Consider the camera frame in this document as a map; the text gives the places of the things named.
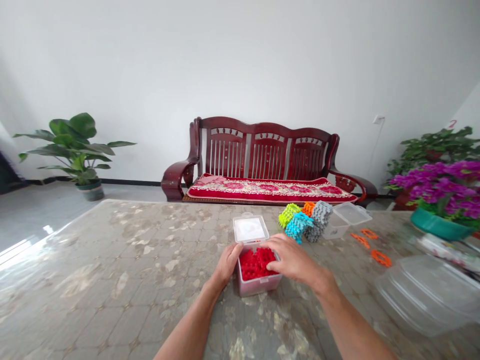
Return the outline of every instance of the bench backrest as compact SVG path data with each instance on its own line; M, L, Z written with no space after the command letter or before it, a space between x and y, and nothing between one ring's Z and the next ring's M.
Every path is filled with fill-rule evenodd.
M200 157L198 173L232 178L313 180L326 177L339 144L337 134L311 127L289 129L231 117L196 118L192 151Z

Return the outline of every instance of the seat cushion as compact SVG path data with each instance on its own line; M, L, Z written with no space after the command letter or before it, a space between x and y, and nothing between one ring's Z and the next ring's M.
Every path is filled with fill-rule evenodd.
M212 177L204 173L187 193L190 198L238 200L259 203L317 202L330 204L354 202L355 195L321 177L310 181Z

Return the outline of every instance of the gray floor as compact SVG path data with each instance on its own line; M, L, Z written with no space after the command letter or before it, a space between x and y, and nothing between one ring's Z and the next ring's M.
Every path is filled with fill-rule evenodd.
M165 202L159 186L104 184L107 199ZM86 201L70 182L56 181L0 195L0 252L29 240L32 244L67 225L99 201Z

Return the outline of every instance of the gray plant pot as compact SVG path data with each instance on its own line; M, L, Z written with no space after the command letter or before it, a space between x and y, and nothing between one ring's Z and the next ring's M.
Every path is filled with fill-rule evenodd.
M88 201L97 201L105 197L104 189L102 188L102 181L100 179L90 185L75 184L75 186Z

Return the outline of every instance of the bench armrest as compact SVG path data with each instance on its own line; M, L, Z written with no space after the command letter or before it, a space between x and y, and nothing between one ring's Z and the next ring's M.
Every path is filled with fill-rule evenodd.
M189 157L170 165L163 173L161 189L166 195L168 202L180 202L184 197L182 179L185 179L187 187L190 187L194 178L194 165L198 164L198 157Z
M328 173L335 175L336 186L338 186L340 189L348 191L349 193L352 192L357 185L360 186L361 196L356 203L364 208L366 208L369 203L375 200L379 194L375 185L373 185L367 179L356 175L342 173L337 170L335 165L330 166Z

